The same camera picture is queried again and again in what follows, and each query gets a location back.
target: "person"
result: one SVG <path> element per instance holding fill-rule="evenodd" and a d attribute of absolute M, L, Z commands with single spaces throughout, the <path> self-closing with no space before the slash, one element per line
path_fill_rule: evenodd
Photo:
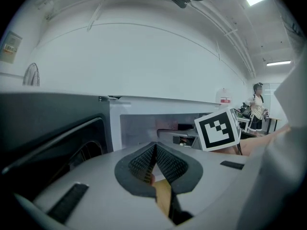
<path fill-rule="evenodd" d="M 258 131 L 262 131 L 263 113 L 267 110 L 263 106 L 262 83 L 254 85 L 254 94 L 245 101 L 245 104 L 250 106 L 250 121 L 248 124 L 249 133 L 259 136 Z"/>

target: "table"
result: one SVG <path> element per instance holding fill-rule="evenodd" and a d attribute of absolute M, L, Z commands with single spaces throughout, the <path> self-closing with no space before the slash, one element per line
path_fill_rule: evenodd
<path fill-rule="evenodd" d="M 279 120 L 279 121 L 281 121 L 281 119 L 279 119 L 279 118 L 274 118 L 274 117 L 269 117 L 269 125 L 268 125 L 268 129 L 267 129 L 267 135 L 269 134 L 269 131 L 270 131 L 270 127 L 271 127 L 271 121 L 272 121 L 272 119 L 273 120 L 275 120 L 275 127 L 274 127 L 274 131 L 276 130 L 276 126 L 277 126 L 277 121 Z"/>
<path fill-rule="evenodd" d="M 246 123 L 246 125 L 245 125 L 245 129 L 244 129 L 244 132 L 246 132 L 246 133 L 247 133 L 247 131 L 248 131 L 248 123 L 249 123 L 249 119 L 248 119 L 248 118 L 244 118 L 244 117 L 236 117 L 236 118 L 237 118 L 237 120 L 238 120 L 239 122 Z"/>

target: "wall fan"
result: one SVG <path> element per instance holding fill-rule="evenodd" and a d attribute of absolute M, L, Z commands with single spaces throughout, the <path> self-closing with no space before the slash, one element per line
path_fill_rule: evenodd
<path fill-rule="evenodd" d="M 39 86 L 39 72 L 35 63 L 32 63 L 25 71 L 23 85 Z"/>

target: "black mesh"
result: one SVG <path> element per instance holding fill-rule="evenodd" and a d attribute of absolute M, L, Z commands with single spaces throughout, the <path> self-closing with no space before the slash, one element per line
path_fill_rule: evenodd
<path fill-rule="evenodd" d="M 156 150 L 152 146 L 129 163 L 129 170 L 136 178 L 150 183 L 151 173 L 156 162 Z"/>
<path fill-rule="evenodd" d="M 188 170 L 185 161 L 159 146 L 157 146 L 157 164 L 170 184 Z"/>

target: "white wall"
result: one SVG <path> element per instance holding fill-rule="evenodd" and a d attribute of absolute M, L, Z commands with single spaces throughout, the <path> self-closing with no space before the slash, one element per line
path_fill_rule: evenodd
<path fill-rule="evenodd" d="M 246 98 L 244 63 L 192 8 L 164 0 L 107 0 L 87 32 L 96 5 L 78 5 L 49 23 L 30 57 L 41 86 L 205 102 L 228 88 L 236 107 Z"/>
<path fill-rule="evenodd" d="M 111 134 L 112 144 L 114 150 L 120 150 L 126 146 L 125 136 L 138 137 L 140 129 L 137 126 L 142 126 L 142 134 L 147 133 L 146 137 L 156 136 L 156 126 L 152 127 L 150 123 L 146 123 L 146 118 L 142 119 L 140 123 L 133 126 L 125 126 L 125 122 L 121 122 L 123 115 L 147 115 L 154 120 L 157 116 L 174 114 L 178 118 L 178 114 L 198 114 L 211 113 L 219 109 L 219 104 L 191 102 L 183 100 L 167 100 L 161 98 L 139 98 L 139 97 L 122 97 L 119 100 L 110 100 L 110 116 L 111 116 Z"/>
<path fill-rule="evenodd" d="M 4 33 L 0 45 L 2 45 L 7 33 L 12 31 L 22 38 L 16 53 L 14 63 L 0 61 L 1 82 L 10 85 L 22 84 L 22 77 L 29 66 L 29 57 L 37 46 L 45 23 L 44 13 L 34 6 L 35 0 L 27 0 L 19 11 L 15 14 L 6 32 Z"/>

